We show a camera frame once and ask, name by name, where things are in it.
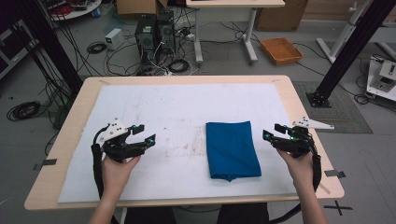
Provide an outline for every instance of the human hand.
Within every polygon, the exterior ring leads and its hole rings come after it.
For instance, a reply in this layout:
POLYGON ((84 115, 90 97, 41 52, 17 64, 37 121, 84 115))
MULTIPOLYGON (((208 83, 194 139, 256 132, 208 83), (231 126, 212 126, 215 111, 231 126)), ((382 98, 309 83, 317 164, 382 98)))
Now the human hand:
POLYGON ((288 165, 294 187, 297 190, 301 188, 313 188, 312 180, 314 171, 312 168, 312 153, 309 152, 299 158, 293 158, 286 151, 277 149, 277 152, 288 165))
POLYGON ((122 163, 111 160, 108 156, 102 161, 102 178, 104 183, 104 194, 119 198, 128 183, 131 171, 140 160, 134 157, 130 161, 122 163))

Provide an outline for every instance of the floor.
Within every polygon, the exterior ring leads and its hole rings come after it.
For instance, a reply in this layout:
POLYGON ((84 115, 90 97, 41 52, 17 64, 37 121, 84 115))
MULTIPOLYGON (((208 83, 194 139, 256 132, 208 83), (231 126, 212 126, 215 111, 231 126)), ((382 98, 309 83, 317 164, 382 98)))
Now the floor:
MULTIPOLYGON (((332 43, 341 33, 344 21, 303 21, 297 32, 257 32, 259 39, 272 37, 288 37, 292 42, 304 44, 311 49, 296 45, 304 54, 300 63, 318 71, 321 74, 331 67, 329 61, 320 58, 317 37, 322 37, 332 43)), ((234 31, 218 22, 202 23, 202 39, 234 40, 234 31)), ((243 22, 238 27, 245 28, 243 22)), ((94 19, 89 15, 68 22, 73 37, 76 39, 81 54, 87 57, 87 48, 94 41, 104 41, 104 36, 113 28, 121 28, 127 35, 133 34, 135 21, 122 21, 114 11, 109 11, 101 18, 94 19)), ((76 64, 73 47, 57 30, 60 41, 71 61, 76 64)), ((287 75, 295 81, 321 81, 323 76, 308 70, 297 63, 275 66, 260 49, 258 42, 253 41, 259 61, 250 66, 243 44, 236 41, 233 44, 215 45, 204 43, 204 64, 198 69, 194 64, 192 44, 184 46, 186 59, 191 61, 191 70, 179 76, 214 76, 214 75, 287 75)), ((376 44, 369 43, 361 52, 350 69, 341 80, 342 85, 351 92, 364 93, 356 84, 358 77, 368 71, 372 54, 386 55, 376 44)), ((105 53, 90 55, 88 62, 101 75, 104 69, 105 53)), ((139 56, 135 46, 130 46, 115 54, 110 65, 113 72, 124 73, 122 67, 129 67, 138 62, 139 56)), ((89 71, 83 67, 78 72, 81 77, 89 76, 89 71)), ((366 77, 359 79, 361 85, 366 85, 366 77)), ((26 57, 7 76, 0 80, 0 223, 84 223, 87 222, 92 209, 62 210, 62 211, 27 211, 23 204, 39 173, 35 165, 46 159, 45 150, 50 151, 46 144, 58 131, 52 128, 48 116, 23 121, 9 121, 6 118, 8 110, 28 101, 48 101, 42 92, 46 82, 35 63, 26 57)), ((392 101, 378 99, 378 102, 393 106, 392 101)), ((345 197, 334 200, 323 200, 323 205, 339 206, 351 209, 325 208, 325 215, 330 223, 396 223, 396 119, 395 113, 383 107, 368 104, 357 104, 359 111, 373 130, 373 134, 319 133, 319 138, 332 166, 343 171, 346 177, 341 179, 345 197)), ((270 218, 279 217, 291 209, 296 203, 270 203, 270 218)), ((193 206, 185 209, 175 208, 178 223, 216 223, 217 205, 193 206)), ((301 215, 297 215, 287 223, 303 223, 301 215)))

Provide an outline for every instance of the floor mat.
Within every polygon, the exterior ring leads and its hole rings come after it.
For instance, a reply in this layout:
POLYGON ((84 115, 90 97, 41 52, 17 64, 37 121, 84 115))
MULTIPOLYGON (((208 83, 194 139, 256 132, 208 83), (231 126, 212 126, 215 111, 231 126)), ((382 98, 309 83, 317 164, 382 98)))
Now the floor mat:
POLYGON ((331 108, 312 107, 307 92, 314 92, 320 82, 293 82, 308 117, 334 126, 333 130, 316 129, 318 133, 373 133, 347 92, 337 86, 329 98, 331 108))

